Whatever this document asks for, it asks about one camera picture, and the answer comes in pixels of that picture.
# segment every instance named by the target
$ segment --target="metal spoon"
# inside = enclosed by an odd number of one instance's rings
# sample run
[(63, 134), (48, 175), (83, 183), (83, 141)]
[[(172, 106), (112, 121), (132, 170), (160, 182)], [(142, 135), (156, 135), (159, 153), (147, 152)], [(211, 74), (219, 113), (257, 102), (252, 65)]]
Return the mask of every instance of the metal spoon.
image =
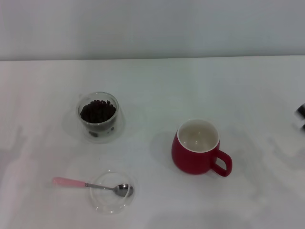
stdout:
[(53, 178), (53, 184), (55, 185), (60, 185), (60, 186), (66, 186), (66, 187), (92, 187), (92, 188), (101, 188), (101, 189), (107, 189), (113, 191), (116, 195), (120, 197), (125, 197), (128, 192), (128, 187), (129, 187), (129, 192), (127, 197), (130, 197), (133, 194), (133, 187), (128, 184), (121, 184), (116, 187), (104, 187), (100, 185), (94, 185), (94, 184), (89, 184), (85, 183), (83, 181), (79, 180), (71, 180), (63, 177), (54, 177)]

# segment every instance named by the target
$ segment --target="white tabletop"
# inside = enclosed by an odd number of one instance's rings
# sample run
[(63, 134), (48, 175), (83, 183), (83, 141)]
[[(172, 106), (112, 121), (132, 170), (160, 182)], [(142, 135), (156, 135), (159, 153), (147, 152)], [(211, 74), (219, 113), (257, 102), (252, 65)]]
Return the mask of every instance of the white tabletop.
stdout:
[[(0, 62), (1, 229), (286, 229), (305, 227), (305, 57)], [(107, 144), (84, 140), (75, 106), (105, 91), (126, 120)], [(230, 176), (192, 176), (171, 144), (189, 118), (213, 120)], [(94, 210), (90, 181), (123, 165), (137, 182), (123, 212)]]

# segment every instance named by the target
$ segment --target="clear glass dish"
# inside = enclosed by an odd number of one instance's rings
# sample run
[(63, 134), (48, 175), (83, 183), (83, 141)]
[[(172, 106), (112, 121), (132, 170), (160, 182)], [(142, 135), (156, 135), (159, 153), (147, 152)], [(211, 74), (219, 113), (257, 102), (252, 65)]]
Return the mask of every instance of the clear glass dish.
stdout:
[[(110, 101), (110, 103), (116, 108), (114, 115), (105, 122), (102, 123), (88, 123), (81, 118), (81, 111), (84, 106), (88, 105), (91, 101), (94, 100), (104, 100)], [(89, 138), (95, 139), (98, 141), (101, 138), (108, 137), (114, 133), (117, 124), (117, 116), (120, 112), (120, 106), (116, 98), (106, 92), (93, 92), (84, 96), (77, 104), (76, 115), (82, 125), (85, 128), (85, 135)]]
[(94, 209), (104, 214), (113, 214), (123, 211), (131, 204), (137, 192), (134, 179), (125, 172), (112, 169), (104, 170), (101, 175), (92, 180), (92, 183), (106, 187), (115, 187), (120, 184), (129, 184), (133, 187), (133, 194), (129, 197), (128, 193), (130, 190), (128, 190), (125, 197), (120, 197), (111, 190), (90, 188), (90, 198)]

